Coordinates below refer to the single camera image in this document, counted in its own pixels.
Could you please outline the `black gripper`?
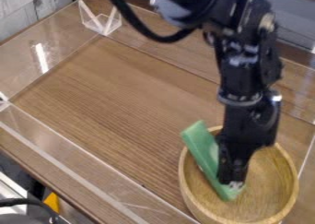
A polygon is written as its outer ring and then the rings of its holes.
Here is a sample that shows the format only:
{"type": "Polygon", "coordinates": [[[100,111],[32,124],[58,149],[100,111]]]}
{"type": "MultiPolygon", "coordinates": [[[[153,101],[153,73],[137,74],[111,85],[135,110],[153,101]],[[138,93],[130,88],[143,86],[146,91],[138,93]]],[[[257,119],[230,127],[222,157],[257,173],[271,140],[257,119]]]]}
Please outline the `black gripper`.
{"type": "Polygon", "coordinates": [[[218,180],[235,190],[245,186],[253,154],[277,141],[281,106],[282,95],[266,92],[255,105],[226,108],[223,129],[217,136],[218,180]]]}

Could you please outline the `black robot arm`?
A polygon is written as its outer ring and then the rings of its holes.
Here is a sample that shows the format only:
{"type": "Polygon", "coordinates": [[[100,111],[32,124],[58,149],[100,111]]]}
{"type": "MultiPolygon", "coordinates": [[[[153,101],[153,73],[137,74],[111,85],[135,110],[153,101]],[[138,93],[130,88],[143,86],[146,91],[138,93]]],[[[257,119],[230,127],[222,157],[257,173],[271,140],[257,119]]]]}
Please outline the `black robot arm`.
{"type": "Polygon", "coordinates": [[[165,20],[203,29],[214,45],[221,76],[218,100],[226,105],[217,136],[222,184],[243,183],[254,153],[277,141],[282,78],[277,17],[267,0],[151,0],[165,20]]]}

